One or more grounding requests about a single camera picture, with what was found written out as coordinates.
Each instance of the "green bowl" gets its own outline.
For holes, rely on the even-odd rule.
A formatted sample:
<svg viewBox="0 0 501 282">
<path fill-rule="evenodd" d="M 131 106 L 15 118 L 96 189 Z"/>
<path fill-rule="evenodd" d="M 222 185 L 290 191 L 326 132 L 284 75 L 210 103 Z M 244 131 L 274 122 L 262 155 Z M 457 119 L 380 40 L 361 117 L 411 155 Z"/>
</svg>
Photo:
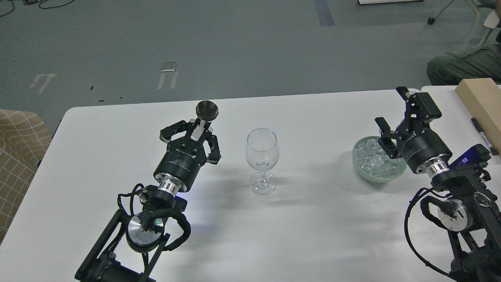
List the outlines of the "green bowl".
<svg viewBox="0 0 501 282">
<path fill-rule="evenodd" d="M 362 144 L 362 143 L 365 143 L 367 142 L 367 140 L 369 139 L 376 139 L 378 140 L 379 138 L 381 138 L 380 136 L 368 136 L 368 137 L 364 137 L 360 140 L 358 140 L 355 145 L 353 145 L 353 149 L 351 151 L 351 160 L 353 162 L 353 166 L 355 167 L 355 170 L 357 171 L 358 174 L 360 174 L 360 176 L 362 176 L 363 178 L 371 181 L 371 182 L 376 182 L 376 183 L 386 183 L 386 182 L 389 182 L 393 179 L 396 179 L 398 178 L 399 176 L 401 176 L 405 170 L 407 169 L 407 164 L 405 163 L 404 159 L 403 158 L 399 158 L 399 159 L 393 159 L 393 160 L 389 160 L 393 165 L 396 166 L 396 176 L 394 177 L 391 177 L 391 178 L 384 178 L 384 177 L 376 177 L 376 176 L 373 176 L 367 172 L 365 172 L 361 166 L 359 166 L 357 164 L 357 162 L 355 161 L 355 149 L 356 147 L 359 145 L 359 144 Z M 376 148 L 379 148 L 379 149 L 382 149 L 381 146 L 379 144 L 376 144 Z"/>
</svg>

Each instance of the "wine glass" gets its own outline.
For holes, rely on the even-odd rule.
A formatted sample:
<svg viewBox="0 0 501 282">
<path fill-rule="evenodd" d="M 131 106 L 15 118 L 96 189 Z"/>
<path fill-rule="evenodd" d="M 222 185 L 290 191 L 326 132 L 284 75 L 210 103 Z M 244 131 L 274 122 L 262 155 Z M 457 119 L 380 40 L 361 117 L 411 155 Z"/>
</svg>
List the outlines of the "wine glass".
<svg viewBox="0 0 501 282">
<path fill-rule="evenodd" d="M 245 158 L 248 164 L 259 171 L 250 178 L 250 187 L 260 195 L 267 195 L 277 185 L 272 169 L 279 161 L 279 144 L 277 136 L 268 128 L 257 128 L 247 136 Z"/>
</svg>

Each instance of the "black cable on floor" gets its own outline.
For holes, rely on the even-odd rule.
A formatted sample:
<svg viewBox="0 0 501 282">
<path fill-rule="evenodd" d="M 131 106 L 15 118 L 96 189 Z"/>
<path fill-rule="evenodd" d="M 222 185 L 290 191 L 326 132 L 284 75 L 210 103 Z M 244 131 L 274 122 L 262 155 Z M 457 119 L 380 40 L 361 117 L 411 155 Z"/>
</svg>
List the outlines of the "black cable on floor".
<svg viewBox="0 0 501 282">
<path fill-rule="evenodd" d="M 5 13 L 5 14 L 1 15 L 1 16 L 0 16 L 0 18 L 1 18 L 1 17 L 3 17 L 3 16 L 8 15 L 8 14 L 10 14 L 10 13 L 12 13 L 12 12 L 16 9 L 16 7 L 14 7 L 14 2 L 12 2 L 12 1 L 11 1 L 11 5 L 12 5 L 12 10 L 10 10 L 9 12 L 7 12 L 7 13 Z"/>
<path fill-rule="evenodd" d="M 23 0 L 23 4 L 25 4 L 25 5 L 28 6 L 28 5 L 36 4 L 36 3 L 40 2 L 40 1 L 42 1 L 42 0 Z"/>
<path fill-rule="evenodd" d="M 40 9 L 44 9 L 44 10 L 47 10 L 47 9 L 52 9 L 52 8 L 58 8 L 58 7 L 62 7 L 62 6 L 66 6 L 66 5 L 68 5 L 68 4 L 71 4 L 71 3 L 73 3 L 75 0 L 71 0 L 71 1 L 69 1 L 68 3 L 66 3 L 66 4 L 64 4 L 64 5 L 52 6 L 52 7 L 46 7 L 46 8 L 45 8 L 45 7 L 42 7 L 42 4 L 43 4 L 43 3 L 45 3 L 45 2 L 47 2 L 47 1 L 49 1 L 49 0 L 43 0 L 42 2 L 40 2 L 40 4 L 38 4 L 38 7 L 39 7 Z"/>
</svg>

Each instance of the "black cable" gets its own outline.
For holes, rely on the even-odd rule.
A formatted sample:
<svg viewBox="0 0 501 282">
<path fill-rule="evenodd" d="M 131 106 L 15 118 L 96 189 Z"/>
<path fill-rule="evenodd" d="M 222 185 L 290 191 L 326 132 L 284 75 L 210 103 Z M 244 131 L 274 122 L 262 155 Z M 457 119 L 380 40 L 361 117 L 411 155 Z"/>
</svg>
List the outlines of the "black cable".
<svg viewBox="0 0 501 282">
<path fill-rule="evenodd" d="M 25 5 L 28 6 L 28 5 L 36 4 L 36 3 L 40 2 L 40 1 L 42 1 L 42 0 L 23 0 L 23 4 L 25 4 Z"/>
<path fill-rule="evenodd" d="M 13 0 L 11 0 L 12 10 L 10 10 L 9 12 L 7 12 L 7 13 L 5 13 L 5 14 L 1 15 L 1 16 L 0 16 L 0 18 L 1 18 L 1 17 L 3 17 L 3 16 L 8 15 L 8 14 L 10 14 L 10 13 L 12 13 L 12 12 L 16 9 L 16 7 L 14 7 L 14 2 L 12 2 L 12 1 L 13 1 Z"/>
<path fill-rule="evenodd" d="M 106 247 L 106 251 L 114 251 L 115 248 L 117 247 L 118 243 L 122 239 L 123 235 L 125 233 L 125 224 L 120 224 L 120 229 L 118 229 L 118 234 L 111 240 L 110 244 Z"/>
<path fill-rule="evenodd" d="M 130 193 L 129 194 L 118 194 L 118 197 L 117 197 L 118 207 L 125 211 L 125 208 L 122 205 L 122 197 L 130 197 L 130 196 L 131 196 Z"/>
<path fill-rule="evenodd" d="M 71 4 L 71 3 L 73 3 L 75 0 L 71 0 L 70 2 L 68 2 L 68 3 L 64 4 L 64 5 L 52 6 L 52 7 L 46 7 L 46 8 L 42 7 L 42 4 L 43 4 L 43 3 L 45 3 L 45 2 L 47 2 L 47 1 L 49 1 L 49 0 L 43 0 L 43 1 L 41 1 L 41 2 L 40 2 L 40 4 L 38 4 L 38 7 L 39 7 L 40 9 L 44 9 L 44 10 L 46 10 L 46 9 L 52 9 L 52 8 L 59 8 L 59 7 L 62 7 L 62 6 L 66 6 L 66 5 L 68 5 L 68 4 Z"/>
<path fill-rule="evenodd" d="M 148 267 L 148 253 L 147 252 L 144 252 L 144 253 L 141 253 L 142 257 L 143 257 L 143 264 L 144 264 L 144 270 L 146 270 L 146 268 Z"/>
<path fill-rule="evenodd" d="M 163 248 L 163 251 L 172 251 L 184 243 L 191 234 L 191 225 L 189 224 L 186 216 L 182 212 L 176 209 L 159 209 L 154 212 L 147 213 L 145 215 L 144 222 L 146 224 L 145 229 L 157 227 L 153 224 L 153 221 L 157 218 L 172 217 L 177 221 L 177 224 L 183 230 L 183 234 L 179 238 L 175 239 L 172 243 L 168 244 Z"/>
<path fill-rule="evenodd" d="M 433 204 L 434 206 L 438 207 L 440 209 L 440 211 L 443 212 L 444 214 L 446 214 L 447 216 L 449 216 L 451 218 L 455 218 L 456 216 L 454 214 L 453 206 L 447 202 L 443 202 L 440 199 L 437 199 L 437 198 L 432 197 L 432 196 L 424 197 L 421 200 L 421 204 L 420 204 L 421 213 L 423 214 L 424 217 L 426 217 L 427 220 L 435 223 L 436 226 L 438 226 L 442 229 L 448 230 L 443 225 L 442 221 L 439 218 L 437 218 L 436 216 L 431 214 L 430 207 L 429 207 L 430 204 Z"/>
<path fill-rule="evenodd" d="M 414 195 L 414 198 L 412 198 L 412 200 L 409 201 L 409 206 L 407 207 L 407 211 L 405 212 L 405 219 L 404 219 L 404 233 L 405 233 L 405 239 L 407 240 L 407 243 L 409 244 L 409 247 L 411 248 L 411 250 L 414 252 L 414 254 L 424 263 L 425 266 L 433 269 L 434 271 L 442 274 L 442 275 L 445 275 L 449 278 L 452 279 L 451 275 L 446 273 L 445 271 L 439 269 L 438 267 L 434 266 L 432 263 L 430 263 L 429 261 L 427 261 L 426 259 L 424 259 L 424 257 L 422 257 L 418 252 L 417 250 L 414 248 L 414 245 L 412 245 L 412 242 L 410 241 L 410 236 L 409 236 L 409 216 L 410 216 L 410 212 L 412 211 L 412 208 L 416 205 L 417 202 L 419 202 L 419 200 L 421 200 L 421 198 L 423 198 L 426 194 L 430 193 L 431 191 L 433 191 L 433 188 L 430 188 L 430 189 L 426 189 L 426 188 L 421 188 L 419 189 L 419 191 L 417 191 L 416 195 Z"/>
<path fill-rule="evenodd" d="M 450 194 L 447 194 L 445 196 L 442 196 L 442 195 L 438 195 L 435 191 L 431 191 L 431 193 L 435 196 L 437 196 L 438 198 L 442 198 L 442 199 L 447 199 L 449 198 Z"/>
<path fill-rule="evenodd" d="M 141 183 L 136 184 L 134 186 L 134 189 L 132 189 L 132 196 L 130 198 L 130 203 L 129 203 L 129 208 L 130 208 L 130 215 L 134 215 L 134 195 L 137 195 L 137 188 L 141 187 L 141 189 L 144 189 L 144 186 Z"/>
</svg>

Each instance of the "chair leg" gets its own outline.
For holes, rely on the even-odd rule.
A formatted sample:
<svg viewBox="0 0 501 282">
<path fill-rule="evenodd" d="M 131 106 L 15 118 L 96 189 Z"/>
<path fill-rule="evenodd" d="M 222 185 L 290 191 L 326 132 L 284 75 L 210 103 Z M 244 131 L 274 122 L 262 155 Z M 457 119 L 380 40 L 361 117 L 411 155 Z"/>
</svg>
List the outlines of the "chair leg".
<svg viewBox="0 0 501 282">
<path fill-rule="evenodd" d="M 442 8 L 442 9 L 441 9 L 438 13 L 434 14 L 432 18 L 428 18 L 428 23 L 432 25 L 432 24 L 435 22 L 436 18 L 437 18 L 437 17 L 438 17 L 438 16 L 439 16 L 439 15 L 440 15 L 440 14 L 441 14 L 441 13 L 442 13 L 445 9 L 447 9 L 447 7 L 449 7 L 449 5 L 451 5 L 451 4 L 452 4 L 452 2 L 454 2 L 454 0 L 449 0 L 449 2 L 448 2 L 448 3 L 447 3 L 447 4 L 446 4 L 446 5 L 445 5 L 445 6 L 444 6 L 444 7 L 443 7 L 443 8 Z"/>
<path fill-rule="evenodd" d="M 473 37 L 473 34 L 475 33 L 475 28 L 478 25 L 478 22 L 480 21 L 480 10 L 478 9 L 478 6 L 473 3 L 472 0 L 464 0 L 466 4 L 473 10 L 473 13 L 475 15 L 475 19 L 473 20 L 473 23 L 471 23 L 470 27 L 470 32 L 468 33 L 468 37 L 464 40 L 462 48 L 464 49 L 470 39 Z"/>
<path fill-rule="evenodd" d="M 492 29 L 491 28 L 484 27 L 484 29 L 485 29 L 485 33 L 484 33 L 482 39 L 480 40 L 480 42 L 478 43 L 478 45 L 477 45 L 478 47 L 482 46 L 486 42 L 486 40 L 489 37 L 489 35 L 492 33 Z"/>
</svg>

